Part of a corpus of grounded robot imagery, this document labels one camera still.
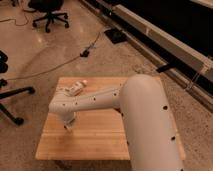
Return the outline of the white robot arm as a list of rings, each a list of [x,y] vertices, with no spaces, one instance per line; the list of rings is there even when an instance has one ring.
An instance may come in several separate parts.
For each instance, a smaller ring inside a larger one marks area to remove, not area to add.
[[[85,95],[55,94],[49,111],[68,126],[78,111],[117,109],[133,171],[184,171],[171,110],[160,80],[146,74]]]

